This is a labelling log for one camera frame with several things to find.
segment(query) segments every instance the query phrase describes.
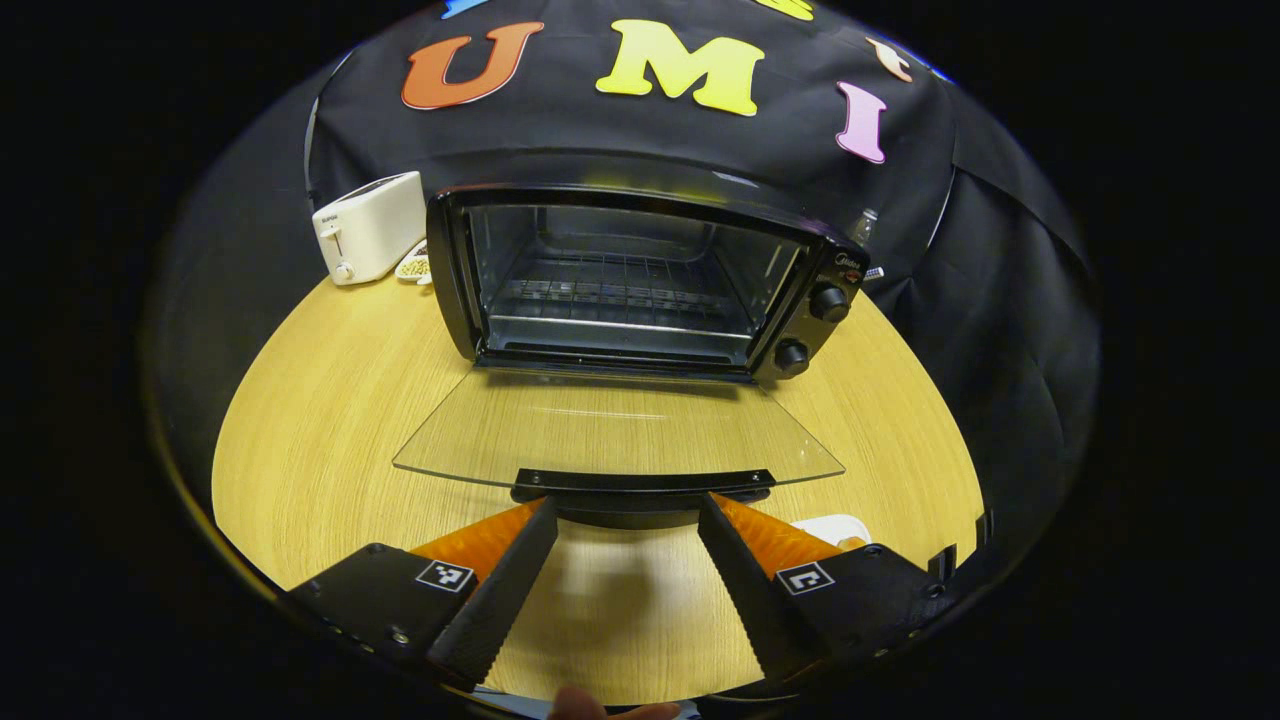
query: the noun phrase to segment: oven knob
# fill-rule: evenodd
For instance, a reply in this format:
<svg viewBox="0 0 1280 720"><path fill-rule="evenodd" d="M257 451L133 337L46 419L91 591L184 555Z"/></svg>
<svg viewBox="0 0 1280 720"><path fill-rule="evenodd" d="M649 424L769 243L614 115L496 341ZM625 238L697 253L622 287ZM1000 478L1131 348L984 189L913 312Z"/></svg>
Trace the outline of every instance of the oven knob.
<svg viewBox="0 0 1280 720"><path fill-rule="evenodd" d="M782 370L782 377L799 375L809 369L809 348L803 342L785 341L773 354L773 364Z"/></svg>
<svg viewBox="0 0 1280 720"><path fill-rule="evenodd" d="M838 323L849 315L849 296L833 284L820 284L809 301L809 314L819 320Z"/></svg>

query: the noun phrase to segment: black cloth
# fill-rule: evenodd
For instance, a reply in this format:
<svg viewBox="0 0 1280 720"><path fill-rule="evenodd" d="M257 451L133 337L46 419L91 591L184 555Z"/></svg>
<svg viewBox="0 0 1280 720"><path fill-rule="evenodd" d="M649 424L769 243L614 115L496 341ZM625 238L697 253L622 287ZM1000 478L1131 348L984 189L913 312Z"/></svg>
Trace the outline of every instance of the black cloth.
<svg viewBox="0 0 1280 720"><path fill-rule="evenodd" d="M609 23L627 17L669 24L690 50L717 36L764 49L751 91L758 114L698 105L692 90L677 99L657 87L637 97L596 91L618 50ZM485 67L488 31L531 19L545 28L498 92L431 111L402 102L415 50L471 36L448 73L465 81ZM1101 366L1093 272L1070 211L1009 133L905 49L914 82L891 76L868 36L882 37L832 13L803 23L754 5L726 14L704 3L641 12L621 3L504 0L451 20L428 9L356 47L340 68L335 59L219 160L173 233L150 323L151 379L197 498L210 507L218 429L241 378L325 277L312 206L403 170L422 173L431 192L500 172L504 158L658 156L781 187L846 232L864 208L879 213L869 251L884 277L868 281L865 292L954 414L1007 570L1068 493L1089 438ZM845 124L837 81L888 106L881 115L886 163L836 145Z"/></svg>

